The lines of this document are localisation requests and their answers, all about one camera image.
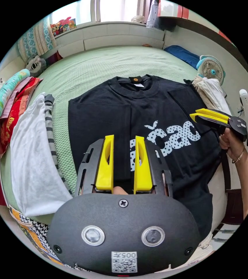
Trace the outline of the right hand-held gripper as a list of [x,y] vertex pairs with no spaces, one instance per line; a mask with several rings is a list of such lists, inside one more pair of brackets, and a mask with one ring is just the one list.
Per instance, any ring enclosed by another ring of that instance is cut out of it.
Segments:
[[220,135],[226,128],[229,128],[239,140],[242,142],[247,140],[246,122],[239,117],[233,117],[214,109],[201,108],[197,109],[195,113],[191,113],[190,118],[196,123],[217,130]]

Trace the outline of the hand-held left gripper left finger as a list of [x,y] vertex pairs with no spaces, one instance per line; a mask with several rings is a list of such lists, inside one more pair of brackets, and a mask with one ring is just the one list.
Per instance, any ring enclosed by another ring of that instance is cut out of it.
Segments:
[[96,178],[97,190],[113,190],[114,135],[105,137]]

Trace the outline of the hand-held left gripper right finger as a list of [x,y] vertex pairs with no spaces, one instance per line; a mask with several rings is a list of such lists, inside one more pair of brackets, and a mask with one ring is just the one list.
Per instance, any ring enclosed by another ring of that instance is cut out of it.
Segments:
[[149,192],[153,187],[144,137],[135,137],[134,194]]

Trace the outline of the person's right hand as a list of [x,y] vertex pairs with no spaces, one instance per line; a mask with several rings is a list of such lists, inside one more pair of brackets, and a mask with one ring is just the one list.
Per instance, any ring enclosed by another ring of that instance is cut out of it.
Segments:
[[245,145],[231,129],[226,128],[223,134],[219,136],[219,144],[223,150],[227,151],[233,164],[246,159],[247,151]]

